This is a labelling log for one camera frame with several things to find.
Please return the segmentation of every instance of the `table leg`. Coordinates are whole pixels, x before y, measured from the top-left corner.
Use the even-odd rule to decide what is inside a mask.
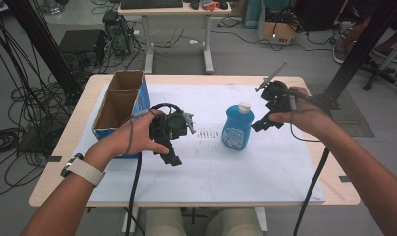
[[[132,209],[132,216],[134,217],[134,219],[137,219],[138,218],[138,213],[139,213],[139,208],[137,208],[137,207],[134,207],[133,209]],[[122,225],[122,232],[124,233],[124,232],[126,232],[126,224],[128,223],[128,213],[126,212],[125,213],[125,218],[124,218],[124,220],[123,220],[123,225]],[[130,234],[134,234],[135,233],[135,229],[136,229],[136,225],[135,225],[135,223],[134,223],[134,221],[132,220],[131,221],[131,228],[129,229],[129,233]]]
[[[268,233],[268,223],[266,222],[266,212],[265,207],[258,206],[255,207],[257,218],[259,219],[260,228],[262,229],[263,235],[267,235]]]
[[[214,73],[213,60],[211,59],[210,51],[210,26],[211,26],[211,16],[206,16],[206,27],[205,27],[205,42],[204,47],[204,60],[205,60],[205,70],[208,74]]]
[[[146,41],[146,60],[145,60],[145,72],[147,74],[152,74],[152,66],[153,66],[153,43],[150,41],[149,35],[149,22],[147,20],[147,16],[142,16],[143,22],[143,31],[145,33],[145,41]]]

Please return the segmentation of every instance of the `blue plastic bottle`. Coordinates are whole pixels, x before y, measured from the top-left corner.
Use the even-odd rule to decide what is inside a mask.
[[[227,121],[222,131],[222,142],[229,148],[241,150],[245,148],[250,137],[251,123],[254,114],[251,105],[241,102],[226,110]]]

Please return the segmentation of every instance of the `bottle label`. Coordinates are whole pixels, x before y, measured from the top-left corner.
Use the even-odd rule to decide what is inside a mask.
[[[226,128],[222,140],[230,148],[240,149],[244,141],[244,132],[241,129]]]

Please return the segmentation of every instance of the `white watch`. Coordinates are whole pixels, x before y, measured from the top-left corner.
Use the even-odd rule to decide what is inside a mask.
[[[82,161],[82,159],[83,156],[80,153],[73,156],[64,166],[61,176],[66,177],[70,172],[73,172],[97,187],[105,173]]]

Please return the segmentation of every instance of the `floor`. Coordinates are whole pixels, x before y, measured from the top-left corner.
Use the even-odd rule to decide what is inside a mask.
[[[21,46],[26,55],[33,58],[28,38],[14,17],[9,12],[2,16],[5,28],[15,41]],[[228,24],[234,21],[223,20]],[[279,75],[299,76],[307,83],[329,83],[339,65],[331,58],[332,45],[310,43],[303,34],[297,35],[292,45],[280,47],[266,43],[256,43],[256,29],[244,29],[241,24],[233,27],[219,27],[223,25],[221,19],[213,19],[211,34],[211,49],[216,75],[269,75],[286,59],[290,61]],[[59,43],[67,30],[103,29],[103,25],[63,25],[48,24],[51,33]],[[135,30],[140,31],[142,39],[142,25],[137,23]],[[205,74],[204,60],[201,46],[203,31],[200,29],[174,29],[174,31],[158,30],[153,40],[156,44],[165,41],[176,41],[170,48],[156,50],[155,74]],[[331,31],[312,32],[311,42],[325,42],[331,36]],[[106,73],[113,73],[116,69],[123,69],[124,63],[107,69]],[[140,54],[129,69],[142,69],[144,55]],[[39,60],[42,78],[49,78],[49,71],[42,60]],[[38,80],[29,77],[29,83],[38,87]],[[374,138],[356,138],[360,144],[372,153],[384,166],[397,176],[397,88],[384,80],[377,80],[370,91],[363,90],[370,74],[359,71],[347,85],[346,90],[356,102],[362,114],[372,128]],[[15,89],[13,81],[0,59],[0,130],[15,127],[10,120],[18,122],[20,104],[13,103],[11,92]],[[34,167],[29,160],[37,161],[34,156],[10,156],[12,152],[0,153],[0,193],[16,181],[30,173]],[[28,203],[29,196],[37,182],[41,168],[36,168],[26,177],[31,180],[20,187],[0,195],[0,235],[18,235],[35,212],[35,208]],[[297,215],[298,207],[267,207],[268,235],[291,235]],[[114,208],[96,208],[85,213],[77,235],[122,235],[124,211]],[[188,235],[202,235],[206,220],[198,220],[191,225],[191,220],[185,218]],[[300,235],[382,235],[363,203],[356,206],[309,206],[299,231]]]

